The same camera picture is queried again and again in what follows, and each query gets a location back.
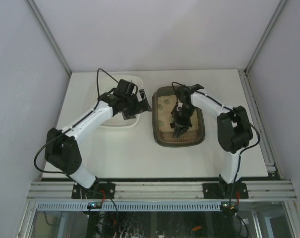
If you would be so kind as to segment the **black slotted litter scoop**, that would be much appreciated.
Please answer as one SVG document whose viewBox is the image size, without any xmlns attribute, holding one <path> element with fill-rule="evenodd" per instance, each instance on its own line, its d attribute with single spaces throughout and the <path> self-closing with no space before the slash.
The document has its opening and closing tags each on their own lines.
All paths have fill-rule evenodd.
<svg viewBox="0 0 300 238">
<path fill-rule="evenodd" d="M 170 119 L 171 128 L 175 128 L 177 124 L 181 123 L 182 105 L 183 103 L 177 101 L 171 112 L 171 119 Z"/>
</svg>

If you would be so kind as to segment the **brown translucent litter box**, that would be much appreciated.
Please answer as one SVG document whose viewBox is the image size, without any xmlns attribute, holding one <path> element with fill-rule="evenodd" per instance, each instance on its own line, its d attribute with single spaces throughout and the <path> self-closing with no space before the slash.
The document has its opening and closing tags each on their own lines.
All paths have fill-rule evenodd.
<svg viewBox="0 0 300 238">
<path fill-rule="evenodd" d="M 152 127 L 155 142 L 163 147 L 188 147 L 198 145 L 205 139 L 205 125 L 202 110 L 197 109 L 191 117 L 192 127 L 179 138 L 174 137 L 174 129 L 170 126 L 171 112 L 176 104 L 174 86 L 159 88 L 152 97 Z"/>
</svg>

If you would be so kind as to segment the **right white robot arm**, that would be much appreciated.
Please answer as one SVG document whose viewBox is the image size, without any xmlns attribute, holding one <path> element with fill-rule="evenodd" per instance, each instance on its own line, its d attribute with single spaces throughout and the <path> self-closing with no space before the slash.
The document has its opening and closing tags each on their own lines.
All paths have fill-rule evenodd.
<svg viewBox="0 0 300 238">
<path fill-rule="evenodd" d="M 224 165 L 219 175 L 219 189 L 225 194 L 239 183 L 242 153 L 250 149 L 253 125 L 243 106 L 230 107 L 211 97 L 200 84 L 173 87 L 176 105 L 171 115 L 174 137 L 178 138 L 192 127 L 195 110 L 207 112 L 217 123 L 217 140 L 224 150 Z"/>
</svg>

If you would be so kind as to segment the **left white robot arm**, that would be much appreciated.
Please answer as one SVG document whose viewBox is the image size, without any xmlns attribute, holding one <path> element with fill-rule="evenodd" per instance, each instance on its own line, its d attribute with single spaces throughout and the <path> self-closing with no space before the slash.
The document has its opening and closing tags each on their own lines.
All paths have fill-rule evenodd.
<svg viewBox="0 0 300 238">
<path fill-rule="evenodd" d="M 97 177 L 83 165 L 79 144 L 118 113 L 124 119 L 131 119 L 150 111 L 143 89 L 131 94 L 124 94 L 118 89 L 103 93 L 97 105 L 76 121 L 62 129 L 53 127 L 48 131 L 45 160 L 83 188 L 89 189 L 97 183 Z"/>
</svg>

